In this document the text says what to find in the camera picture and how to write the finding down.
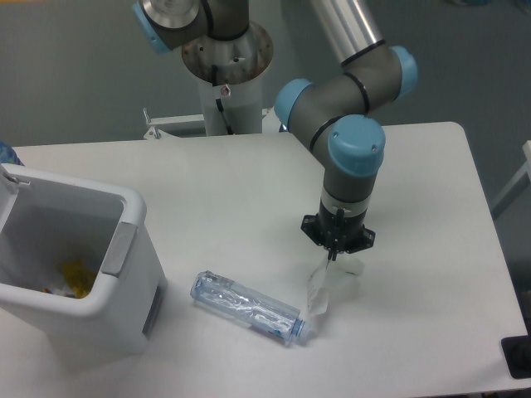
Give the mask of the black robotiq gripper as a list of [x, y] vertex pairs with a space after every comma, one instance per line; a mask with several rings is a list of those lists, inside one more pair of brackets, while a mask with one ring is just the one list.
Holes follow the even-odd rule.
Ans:
[[316, 245], [326, 249], [326, 269], [337, 254], [352, 254], [373, 247], [376, 234], [363, 224], [365, 214], [347, 216], [344, 209], [331, 212], [321, 206], [316, 215], [304, 216], [301, 230]]

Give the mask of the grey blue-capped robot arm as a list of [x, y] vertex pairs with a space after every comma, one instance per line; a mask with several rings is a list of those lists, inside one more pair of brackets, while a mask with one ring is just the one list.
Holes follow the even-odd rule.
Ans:
[[[313, 1], [341, 65], [316, 85], [296, 79], [276, 96], [280, 123], [324, 167], [319, 211], [302, 231], [329, 261], [373, 246], [364, 218], [384, 158], [385, 134], [370, 112], [416, 85], [414, 57], [389, 46], [364, 1]], [[198, 83], [207, 135], [262, 130], [261, 79], [273, 57], [269, 33], [246, 1], [137, 1], [133, 12], [156, 52], [180, 50]]]

